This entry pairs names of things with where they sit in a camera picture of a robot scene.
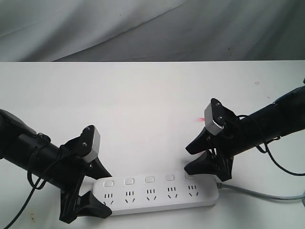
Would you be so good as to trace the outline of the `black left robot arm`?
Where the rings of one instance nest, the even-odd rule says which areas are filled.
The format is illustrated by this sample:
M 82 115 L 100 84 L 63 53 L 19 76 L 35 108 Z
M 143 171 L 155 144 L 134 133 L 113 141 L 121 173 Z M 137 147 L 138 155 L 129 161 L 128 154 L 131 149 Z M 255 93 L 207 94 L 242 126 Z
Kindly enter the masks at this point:
M 46 183 L 59 188 L 59 219 L 65 223 L 82 216 L 105 219 L 112 214 L 92 191 L 79 194 L 85 177 L 97 180 L 111 176 L 98 157 L 100 142 L 97 128 L 89 125 L 80 136 L 56 146 L 12 113 L 0 111 L 0 157 L 27 171 L 30 196 Z

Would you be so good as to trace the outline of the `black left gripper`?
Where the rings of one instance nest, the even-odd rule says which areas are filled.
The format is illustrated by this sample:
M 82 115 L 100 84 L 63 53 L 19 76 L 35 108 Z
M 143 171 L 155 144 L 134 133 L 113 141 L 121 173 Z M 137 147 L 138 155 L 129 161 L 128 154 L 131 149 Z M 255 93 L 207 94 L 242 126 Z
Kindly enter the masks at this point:
M 106 219 L 112 214 L 112 210 L 101 203 L 91 191 L 80 196 L 79 191 L 84 176 L 93 179 L 112 177 L 96 157 L 88 163 L 81 159 L 76 151 L 81 144 L 81 138 L 76 137 L 59 148 L 59 173 L 61 204 L 59 220 L 72 223 L 77 217 L 96 217 Z

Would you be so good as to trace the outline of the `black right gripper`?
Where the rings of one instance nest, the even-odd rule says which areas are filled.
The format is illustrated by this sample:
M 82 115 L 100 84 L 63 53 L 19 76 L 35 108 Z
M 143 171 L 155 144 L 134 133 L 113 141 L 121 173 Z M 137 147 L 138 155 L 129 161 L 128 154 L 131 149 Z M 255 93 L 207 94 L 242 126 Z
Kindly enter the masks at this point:
M 194 161 L 188 163 L 184 170 L 189 175 L 216 175 L 221 181 L 232 178 L 234 143 L 239 134 L 239 118 L 234 112 L 224 107 L 225 125 L 218 135 L 212 135 L 204 127 L 200 134 L 186 146 L 186 151 L 195 155 L 203 152 Z

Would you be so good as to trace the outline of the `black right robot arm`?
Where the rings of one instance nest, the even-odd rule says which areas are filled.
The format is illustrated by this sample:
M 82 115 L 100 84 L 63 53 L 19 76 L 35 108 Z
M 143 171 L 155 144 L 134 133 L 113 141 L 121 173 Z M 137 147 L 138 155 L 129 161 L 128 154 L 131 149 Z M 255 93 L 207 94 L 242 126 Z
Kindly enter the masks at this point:
M 284 94 L 273 103 L 250 114 L 236 115 L 222 103 L 212 98 L 204 110 L 204 128 L 185 148 L 196 160 L 184 170 L 189 175 L 209 174 L 221 181 L 232 178 L 234 156 L 251 148 L 268 154 L 271 161 L 282 171 L 296 177 L 272 156 L 268 144 L 305 128 L 304 86 Z

